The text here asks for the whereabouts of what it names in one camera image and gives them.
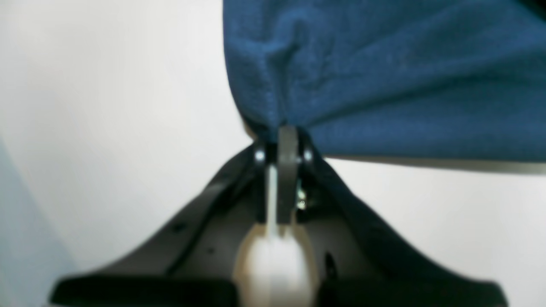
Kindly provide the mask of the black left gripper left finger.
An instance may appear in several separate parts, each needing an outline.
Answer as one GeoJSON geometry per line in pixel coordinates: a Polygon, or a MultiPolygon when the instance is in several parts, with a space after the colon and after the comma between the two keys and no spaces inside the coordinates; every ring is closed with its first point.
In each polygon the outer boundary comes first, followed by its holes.
{"type": "Polygon", "coordinates": [[[267,146],[254,142],[203,191],[128,255],[59,280],[61,307],[238,307],[239,250],[266,220],[267,146]]]}

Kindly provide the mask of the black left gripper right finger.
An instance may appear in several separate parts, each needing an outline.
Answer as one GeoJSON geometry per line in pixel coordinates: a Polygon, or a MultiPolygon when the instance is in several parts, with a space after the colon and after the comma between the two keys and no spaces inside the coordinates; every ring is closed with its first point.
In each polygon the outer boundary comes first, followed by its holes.
{"type": "Polygon", "coordinates": [[[277,221],[303,231],[317,307],[506,307],[495,282],[419,252],[355,196],[301,129],[278,130],[277,221]]]}

